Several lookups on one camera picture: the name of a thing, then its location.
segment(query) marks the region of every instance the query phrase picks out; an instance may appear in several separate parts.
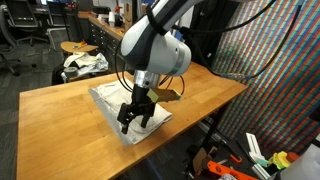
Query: stool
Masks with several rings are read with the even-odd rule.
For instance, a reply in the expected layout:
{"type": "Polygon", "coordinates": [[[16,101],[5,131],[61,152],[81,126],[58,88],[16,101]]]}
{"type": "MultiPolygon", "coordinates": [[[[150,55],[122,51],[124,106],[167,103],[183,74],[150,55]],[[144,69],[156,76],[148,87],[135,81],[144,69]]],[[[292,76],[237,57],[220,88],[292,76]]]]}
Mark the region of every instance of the stool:
{"type": "Polygon", "coordinates": [[[68,53],[74,53],[74,52],[90,52],[98,48],[98,46],[91,46],[86,45],[80,48],[73,48],[74,46],[77,46],[79,43],[76,42],[69,42],[65,41],[60,44],[61,49],[68,52],[68,53]]]}

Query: wooden tabletop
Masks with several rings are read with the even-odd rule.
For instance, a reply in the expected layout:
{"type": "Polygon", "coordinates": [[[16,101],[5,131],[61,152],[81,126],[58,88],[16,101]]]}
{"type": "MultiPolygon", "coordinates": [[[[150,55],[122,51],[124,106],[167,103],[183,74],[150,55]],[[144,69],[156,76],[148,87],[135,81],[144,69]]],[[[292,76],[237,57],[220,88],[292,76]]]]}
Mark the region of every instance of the wooden tabletop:
{"type": "Polygon", "coordinates": [[[92,16],[92,13],[90,11],[79,11],[78,12],[78,17],[81,19],[88,19],[91,16],[92,16]]]}
{"type": "MultiPolygon", "coordinates": [[[[115,74],[20,93],[17,179],[115,178],[246,89],[195,63],[183,77],[182,100],[160,103],[173,118],[130,146],[122,144],[88,93],[117,80],[115,74]]],[[[181,91],[180,78],[170,87],[181,91]]]]}
{"type": "Polygon", "coordinates": [[[74,52],[90,52],[98,48],[98,46],[92,46],[92,45],[86,45],[80,48],[74,48],[74,46],[77,46],[79,43],[78,42],[69,42],[65,41],[60,44],[61,49],[64,51],[67,51],[69,53],[74,53],[74,52]]]}

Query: patterned fabric backdrop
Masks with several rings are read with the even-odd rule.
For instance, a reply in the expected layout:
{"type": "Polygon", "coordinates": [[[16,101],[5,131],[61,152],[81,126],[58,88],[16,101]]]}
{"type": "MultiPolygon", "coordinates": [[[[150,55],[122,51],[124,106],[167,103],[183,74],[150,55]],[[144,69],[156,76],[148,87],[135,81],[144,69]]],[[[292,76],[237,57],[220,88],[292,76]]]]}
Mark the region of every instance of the patterned fabric backdrop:
{"type": "MultiPolygon", "coordinates": [[[[269,1],[243,3],[230,27],[246,21],[269,1]]],[[[225,33],[213,69],[218,72],[258,72],[279,46],[299,0],[278,0],[251,24],[225,33]]],[[[259,77],[241,81],[249,88],[237,97],[219,130],[233,137],[251,132],[275,151],[302,153],[320,133],[320,123],[308,116],[320,104],[320,2],[306,0],[296,25],[274,63],[259,77]]]]}

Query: cable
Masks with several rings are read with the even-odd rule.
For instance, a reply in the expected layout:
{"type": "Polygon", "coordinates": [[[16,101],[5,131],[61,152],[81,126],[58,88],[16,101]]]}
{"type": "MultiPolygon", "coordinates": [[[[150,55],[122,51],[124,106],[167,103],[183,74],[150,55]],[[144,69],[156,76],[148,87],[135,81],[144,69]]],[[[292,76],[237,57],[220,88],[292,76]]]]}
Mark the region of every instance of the cable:
{"type": "Polygon", "coordinates": [[[241,28],[249,23],[251,23],[253,20],[258,18],[261,14],[266,12],[274,3],[276,0],[272,0],[266,7],[264,7],[260,12],[258,12],[256,15],[254,15],[252,18],[250,18],[248,21],[243,22],[239,25],[226,28],[226,29],[216,29],[216,30],[210,30],[210,31],[202,31],[202,30],[195,30],[195,29],[188,29],[187,27],[178,27],[176,25],[173,26],[173,29],[179,30],[182,34],[184,33],[191,33],[191,34],[214,34],[217,32],[228,32],[228,31],[233,31],[235,29],[241,28]]]}
{"type": "Polygon", "coordinates": [[[121,81],[121,79],[120,79],[120,77],[119,77],[119,74],[118,74],[117,54],[118,54],[119,47],[120,47],[121,43],[122,43],[122,39],[120,40],[119,44],[117,45],[117,47],[116,47],[116,52],[114,53],[114,64],[115,64],[114,69],[115,69],[115,71],[116,71],[117,78],[118,78],[119,82],[121,83],[121,85],[122,85],[127,91],[132,92],[132,89],[131,89],[130,87],[126,87],[126,86],[123,84],[123,82],[121,81]]]}
{"type": "Polygon", "coordinates": [[[166,89],[169,88],[169,86],[171,85],[172,80],[173,80],[173,77],[171,77],[171,79],[170,79],[170,81],[169,81],[169,84],[167,85],[166,89]]]}
{"type": "Polygon", "coordinates": [[[277,57],[277,55],[279,54],[282,46],[284,45],[284,43],[285,43],[286,40],[288,39],[288,37],[289,37],[289,35],[290,35],[290,33],[291,33],[291,31],[292,31],[292,29],[293,29],[293,27],[294,27],[297,19],[298,19],[299,13],[300,13],[300,11],[301,11],[301,7],[302,7],[301,5],[298,6],[297,11],[296,11],[296,14],[294,15],[294,18],[293,18],[293,20],[292,20],[292,22],[291,22],[291,25],[290,25],[290,27],[289,27],[286,35],[285,35],[284,38],[282,39],[280,45],[278,46],[276,52],[273,54],[273,56],[271,57],[271,59],[269,60],[269,62],[267,62],[267,64],[266,64],[259,72],[257,72],[257,73],[254,74],[254,75],[251,75],[250,78],[255,78],[255,77],[259,76],[263,71],[265,71],[265,70],[270,66],[270,64],[271,64],[271,63],[274,61],[274,59],[277,57]]]}
{"type": "Polygon", "coordinates": [[[182,81],[182,92],[181,92],[181,95],[183,95],[183,93],[184,93],[184,89],[185,89],[185,83],[184,83],[184,79],[183,79],[183,77],[182,77],[182,76],[180,76],[180,78],[181,78],[181,81],[182,81]]]}
{"type": "Polygon", "coordinates": [[[123,82],[124,82],[124,84],[129,88],[129,89],[131,89],[132,90],[132,88],[128,85],[128,83],[127,83],[127,81],[126,81],[126,78],[124,78],[124,69],[125,69],[125,67],[126,67],[126,63],[123,63],[123,66],[122,66],[122,80],[123,80],[123,82]]]}
{"type": "Polygon", "coordinates": [[[296,10],[296,13],[295,13],[295,15],[294,15],[294,18],[293,18],[293,20],[292,20],[292,22],[291,22],[291,24],[290,24],[290,27],[289,27],[288,31],[286,32],[285,37],[282,39],[280,45],[278,46],[276,52],[273,54],[273,56],[271,57],[271,59],[264,65],[264,67],[263,67],[259,72],[257,72],[257,73],[254,74],[254,75],[244,75],[244,74],[238,74],[238,73],[220,74],[220,73],[217,73],[217,72],[213,71],[213,70],[209,67],[207,61],[204,59],[203,54],[202,54],[202,52],[201,52],[201,49],[200,49],[200,47],[199,47],[199,44],[194,40],[193,37],[189,36],[189,38],[191,39],[192,44],[193,44],[193,46],[195,47],[196,53],[198,53],[198,55],[200,56],[201,62],[205,65],[205,67],[206,67],[212,74],[214,74],[214,75],[216,75],[216,76],[228,78],[228,79],[234,79],[234,80],[243,80],[243,79],[247,79],[247,80],[248,80],[248,79],[252,79],[252,78],[255,78],[255,77],[259,76],[262,72],[264,72],[264,71],[272,64],[272,62],[275,60],[275,58],[276,58],[277,55],[279,54],[282,46],[284,45],[284,43],[285,43],[286,40],[288,39],[288,37],[289,37],[289,35],[290,35],[290,33],[291,33],[291,31],[292,31],[292,29],[293,29],[293,27],[294,27],[297,19],[298,19],[299,13],[300,13],[300,11],[301,11],[301,7],[302,7],[301,5],[298,6],[298,8],[297,8],[297,10],[296,10]]]}
{"type": "Polygon", "coordinates": [[[170,76],[165,76],[159,83],[159,86],[161,86],[162,84],[164,84],[168,79],[169,79],[170,76]]]}

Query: workbench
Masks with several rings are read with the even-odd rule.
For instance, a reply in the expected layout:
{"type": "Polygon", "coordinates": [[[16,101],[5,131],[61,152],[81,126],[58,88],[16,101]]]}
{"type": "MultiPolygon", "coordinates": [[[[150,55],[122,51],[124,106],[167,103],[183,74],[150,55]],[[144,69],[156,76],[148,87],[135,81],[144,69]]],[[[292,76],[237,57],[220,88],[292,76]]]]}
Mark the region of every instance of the workbench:
{"type": "MultiPolygon", "coordinates": [[[[88,92],[116,81],[115,74],[20,93],[17,179],[116,178],[246,89],[195,63],[183,77],[182,99],[159,103],[173,118],[130,146],[122,144],[88,92]]],[[[181,79],[174,78],[170,88],[181,91],[181,79]]]]}
{"type": "MultiPolygon", "coordinates": [[[[95,53],[102,53],[109,63],[109,72],[115,73],[114,55],[116,53],[116,47],[124,36],[124,28],[110,27],[104,20],[93,17],[90,12],[79,11],[78,17],[82,20],[86,20],[88,23],[89,36],[92,37],[93,40],[92,45],[98,46],[95,53]]],[[[123,65],[123,56],[121,53],[118,53],[117,69],[122,70],[123,65]]]]}

